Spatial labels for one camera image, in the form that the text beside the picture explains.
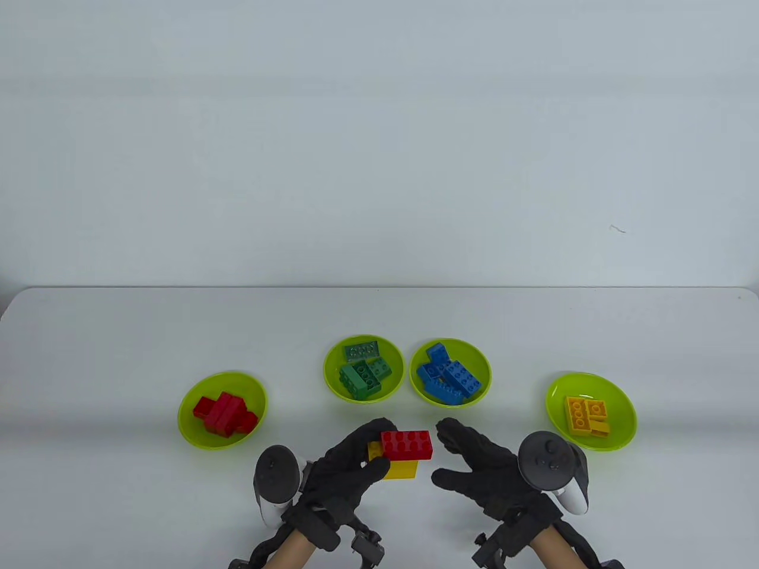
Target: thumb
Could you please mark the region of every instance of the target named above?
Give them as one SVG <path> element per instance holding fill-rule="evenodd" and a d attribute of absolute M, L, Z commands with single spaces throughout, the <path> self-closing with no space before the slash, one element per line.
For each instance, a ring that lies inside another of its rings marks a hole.
<path fill-rule="evenodd" d="M 388 470 L 390 470 L 390 461 L 385 457 L 378 457 L 369 461 L 364 468 L 358 471 L 361 485 L 368 489 L 369 486 L 383 479 Z"/>
<path fill-rule="evenodd" d="M 443 490 L 452 490 L 465 496 L 469 496 L 468 490 L 471 483 L 471 472 L 457 472 L 447 468 L 438 468 L 432 473 L 432 484 Z"/>

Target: lime green bowl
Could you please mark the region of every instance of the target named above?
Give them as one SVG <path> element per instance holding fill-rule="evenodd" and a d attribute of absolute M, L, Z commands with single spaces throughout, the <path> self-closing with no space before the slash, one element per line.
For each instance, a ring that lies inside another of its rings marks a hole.
<path fill-rule="evenodd" d="M 611 433 L 606 439 L 577 436 L 569 432 L 566 398 L 601 399 L 606 402 Z M 608 379 L 592 373 L 570 373 L 558 378 L 546 394 L 546 410 L 551 422 L 570 441 L 592 451 L 612 452 L 627 446 L 638 431 L 638 415 L 625 392 Z"/>
<path fill-rule="evenodd" d="M 460 361 L 461 364 L 469 370 L 469 373 L 476 377 L 477 381 L 482 384 L 482 389 L 461 405 L 446 405 L 440 399 L 435 398 L 424 391 L 424 382 L 417 373 L 417 369 L 422 367 L 423 364 L 430 362 L 427 350 L 437 343 L 444 345 L 451 360 Z M 414 388 L 414 391 L 419 394 L 419 397 L 424 399 L 427 403 L 435 405 L 436 407 L 442 407 L 443 409 L 463 409 L 478 404 L 485 398 L 485 395 L 487 395 L 487 392 L 490 390 L 490 384 L 493 381 L 493 371 L 490 368 L 490 362 L 484 354 L 472 344 L 468 344 L 463 340 L 456 340 L 455 338 L 440 338 L 428 341 L 424 346 L 420 347 L 411 359 L 409 376 L 411 377 L 411 386 Z"/>
<path fill-rule="evenodd" d="M 381 383 L 382 388 L 370 395 L 363 401 L 353 399 L 351 394 L 348 393 L 348 389 L 340 382 L 340 368 L 348 365 L 348 361 L 345 359 L 345 346 L 351 344 L 363 344 L 364 342 L 376 341 L 379 346 L 379 355 L 390 366 L 392 373 L 385 377 Z M 390 341 L 379 336 L 361 335 L 351 336 L 343 341 L 340 341 L 335 345 L 332 350 L 329 351 L 327 357 L 324 358 L 324 381 L 329 387 L 329 390 L 348 403 L 356 403 L 359 405 L 368 405 L 370 403 L 377 403 L 378 401 L 384 401 L 389 399 L 392 395 L 398 391 L 403 383 L 403 377 L 406 370 L 406 362 L 403 359 L 401 351 Z"/>
<path fill-rule="evenodd" d="M 193 415 L 193 409 L 201 397 L 216 400 L 219 399 L 222 391 L 226 391 L 230 395 L 242 397 L 245 400 L 247 410 L 253 411 L 258 416 L 258 424 L 253 429 L 253 432 L 247 435 L 235 433 L 228 439 L 225 439 L 222 436 L 206 431 L 203 421 Z M 182 399 L 179 405 L 179 412 L 177 413 L 179 432 L 194 447 L 207 451 L 220 451 L 223 448 L 239 445 L 245 439 L 252 436 L 261 427 L 261 423 L 266 418 L 268 406 L 266 389 L 263 388 L 263 385 L 256 378 L 242 372 L 217 373 L 214 376 L 206 377 L 203 381 L 196 384 Z"/>

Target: black strap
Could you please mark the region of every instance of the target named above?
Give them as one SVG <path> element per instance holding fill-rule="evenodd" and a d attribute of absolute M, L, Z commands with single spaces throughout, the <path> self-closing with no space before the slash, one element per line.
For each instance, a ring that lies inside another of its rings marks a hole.
<path fill-rule="evenodd" d="M 273 538 L 259 543 L 253 550 L 253 553 L 250 554 L 250 561 L 247 563 L 247 569 L 261 569 L 266 565 L 269 556 L 282 547 L 282 544 L 292 533 L 293 529 L 293 526 L 289 523 L 285 523 L 279 527 Z"/>
<path fill-rule="evenodd" d="M 337 534 L 337 530 L 328 525 L 320 514 L 327 514 L 327 512 L 317 513 L 309 506 L 304 505 L 301 500 L 282 515 L 282 520 L 301 532 L 308 541 L 319 549 L 333 552 L 340 545 L 340 536 Z"/>

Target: red lego brick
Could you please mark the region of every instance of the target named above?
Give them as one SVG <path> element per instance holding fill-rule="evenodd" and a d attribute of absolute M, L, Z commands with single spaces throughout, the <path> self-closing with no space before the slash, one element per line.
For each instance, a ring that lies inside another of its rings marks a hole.
<path fill-rule="evenodd" d="M 382 433 L 385 456 L 393 461 L 428 461 L 432 458 L 429 431 L 386 431 Z"/>
<path fill-rule="evenodd" d="M 219 417 L 219 420 L 216 421 L 216 434 L 227 439 L 231 437 L 246 413 L 245 401 L 240 397 L 232 395 L 231 400 L 224 408 L 224 412 Z"/>
<path fill-rule="evenodd" d="M 193 409 L 192 414 L 198 419 L 205 419 L 208 416 L 208 413 L 213 409 L 215 403 L 216 402 L 213 399 L 201 397 L 200 401 L 197 402 L 197 405 Z"/>
<path fill-rule="evenodd" d="M 216 434 L 216 422 L 219 420 L 222 413 L 224 413 L 224 409 L 227 408 L 227 405 L 231 400 L 232 396 L 226 391 L 219 396 L 219 400 L 213 404 L 210 413 L 206 415 L 206 420 L 204 421 L 206 431 Z"/>
<path fill-rule="evenodd" d="M 253 429 L 258 424 L 258 416 L 253 411 L 248 411 L 240 421 L 237 432 L 241 432 L 243 435 L 250 435 Z"/>

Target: blue lego brick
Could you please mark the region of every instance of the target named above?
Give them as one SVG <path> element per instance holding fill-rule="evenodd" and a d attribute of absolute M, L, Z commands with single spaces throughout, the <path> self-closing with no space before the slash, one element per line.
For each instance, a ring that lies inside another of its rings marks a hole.
<path fill-rule="evenodd" d="M 462 366 L 461 362 L 451 362 L 442 371 L 442 376 L 452 387 L 463 391 L 468 398 L 482 389 L 482 384 Z"/>
<path fill-rule="evenodd" d="M 439 342 L 427 350 L 427 355 L 430 357 L 430 361 L 438 366 L 451 363 L 446 347 Z"/>
<path fill-rule="evenodd" d="M 422 367 L 430 379 L 440 379 L 442 378 L 442 368 L 445 366 L 436 366 L 434 363 L 425 363 Z"/>
<path fill-rule="evenodd" d="M 424 391 L 440 399 L 446 405 L 461 405 L 464 403 L 463 391 L 459 391 L 439 379 L 433 379 L 425 383 Z"/>
<path fill-rule="evenodd" d="M 422 383 L 427 384 L 428 382 L 434 381 L 436 378 L 433 378 L 429 373 L 427 373 L 427 370 L 425 369 L 425 366 L 419 366 L 419 369 L 417 369 L 417 374 L 422 380 Z"/>

